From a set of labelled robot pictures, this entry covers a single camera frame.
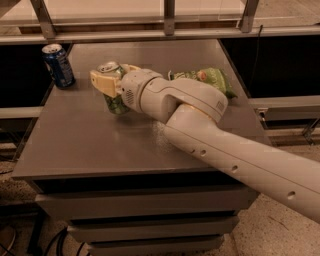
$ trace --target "speckled floor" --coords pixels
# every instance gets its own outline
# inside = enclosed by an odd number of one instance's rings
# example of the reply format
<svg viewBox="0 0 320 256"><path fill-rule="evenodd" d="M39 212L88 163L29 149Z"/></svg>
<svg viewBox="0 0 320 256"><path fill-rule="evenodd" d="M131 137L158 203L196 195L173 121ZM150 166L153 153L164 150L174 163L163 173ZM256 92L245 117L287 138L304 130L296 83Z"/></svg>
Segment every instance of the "speckled floor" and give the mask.
<svg viewBox="0 0 320 256"><path fill-rule="evenodd" d="M0 17L11 8L10 1L0 2ZM255 25L311 25L320 22L319 0L260 0ZM0 34L17 33L16 28L3 28ZM316 146L309 146L303 139L301 143L291 143L292 138L279 136L273 138L283 150L320 161L320 140ZM15 163L0 162L0 203L8 201L29 202L34 199L34 191L22 181L13 181L10 171ZM240 222L219 250L209 252L175 253L166 256L318 256L320 255L320 225L278 204L272 199L260 195L246 211L239 213ZM21 215L0 218L0 225L11 225L17 231L12 253L24 256L28 247L35 216ZM47 218L42 228L39 246L44 250L51 238L66 224ZM67 237L64 247L66 256L76 255L80 244ZM81 256L86 255L85 248Z"/></svg>

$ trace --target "cable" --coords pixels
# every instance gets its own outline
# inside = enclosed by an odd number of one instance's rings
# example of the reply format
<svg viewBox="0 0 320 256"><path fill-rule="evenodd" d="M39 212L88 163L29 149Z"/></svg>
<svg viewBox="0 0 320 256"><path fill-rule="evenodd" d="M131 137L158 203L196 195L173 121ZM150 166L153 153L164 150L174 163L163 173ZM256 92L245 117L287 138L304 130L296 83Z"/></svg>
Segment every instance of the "cable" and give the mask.
<svg viewBox="0 0 320 256"><path fill-rule="evenodd" d="M67 231L67 228L64 228L62 229L58 234L56 234L50 241L50 243L48 244L43 256L47 256L49 251L50 251L50 248L52 247L53 243L64 233Z"/></svg>
<svg viewBox="0 0 320 256"><path fill-rule="evenodd" d="M82 243L77 251L77 255L76 256L80 256L80 252L82 250L82 247L84 246L84 243Z"/></svg>
<svg viewBox="0 0 320 256"><path fill-rule="evenodd" d="M260 26L259 33L258 33L256 57L255 57L254 64L253 64L253 69L252 69L251 79L250 79L250 83L249 83L249 88L251 88L251 85L253 83L253 78L254 78L254 75L256 73L256 68L257 68L257 63L258 63L258 58L259 58L260 37L261 37L262 29L263 29L263 25Z"/></svg>
<svg viewBox="0 0 320 256"><path fill-rule="evenodd" d="M6 251L6 253L10 254L11 256L15 256L12 252L10 252L7 248L5 248L1 243L0 243L0 247Z"/></svg>
<svg viewBox="0 0 320 256"><path fill-rule="evenodd" d="M63 256L63 244L68 235L67 229L64 229L61 235L59 236L59 240L56 247L56 255Z"/></svg>

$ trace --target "green plastic bag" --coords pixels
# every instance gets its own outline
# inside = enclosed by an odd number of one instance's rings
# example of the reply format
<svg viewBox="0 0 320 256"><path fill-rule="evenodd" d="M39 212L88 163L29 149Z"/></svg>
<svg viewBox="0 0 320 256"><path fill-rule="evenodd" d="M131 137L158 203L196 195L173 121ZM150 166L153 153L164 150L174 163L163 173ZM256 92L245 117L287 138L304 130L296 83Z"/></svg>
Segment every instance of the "green plastic bag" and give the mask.
<svg viewBox="0 0 320 256"><path fill-rule="evenodd" d="M171 72L169 72L170 80L179 78L189 78L210 84L221 91L229 99L237 97L237 94L233 91L233 88L226 75L221 69L218 68L205 68L197 71L180 72L176 74L171 74Z"/></svg>

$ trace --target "drawer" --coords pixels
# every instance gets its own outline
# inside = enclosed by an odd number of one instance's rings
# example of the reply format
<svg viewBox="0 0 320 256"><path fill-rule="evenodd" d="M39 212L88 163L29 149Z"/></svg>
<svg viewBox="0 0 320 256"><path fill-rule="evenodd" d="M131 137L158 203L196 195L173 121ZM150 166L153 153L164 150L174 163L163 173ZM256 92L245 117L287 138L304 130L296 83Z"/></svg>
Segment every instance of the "drawer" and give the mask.
<svg viewBox="0 0 320 256"><path fill-rule="evenodd" d="M129 256L168 252L206 251L217 249L223 242L222 236L189 237L136 242L112 242L92 244L88 250L93 256Z"/></svg>
<svg viewBox="0 0 320 256"><path fill-rule="evenodd" d="M237 216L194 217L168 216L166 219L118 221L111 223L73 225L68 232L78 242L110 242L120 240L190 237L230 233L237 225Z"/></svg>
<svg viewBox="0 0 320 256"><path fill-rule="evenodd" d="M38 195L36 202L53 218L74 220L241 210L256 195L236 184Z"/></svg>

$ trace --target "blue can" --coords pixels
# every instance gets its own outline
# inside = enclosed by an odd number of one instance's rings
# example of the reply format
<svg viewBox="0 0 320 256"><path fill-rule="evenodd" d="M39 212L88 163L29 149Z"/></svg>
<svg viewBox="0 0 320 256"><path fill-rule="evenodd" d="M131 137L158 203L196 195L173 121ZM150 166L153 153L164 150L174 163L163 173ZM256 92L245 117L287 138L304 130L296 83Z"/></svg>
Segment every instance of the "blue can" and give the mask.
<svg viewBox="0 0 320 256"><path fill-rule="evenodd" d="M60 44L49 44L43 47L42 56L59 89L66 89L75 83L67 53Z"/></svg>

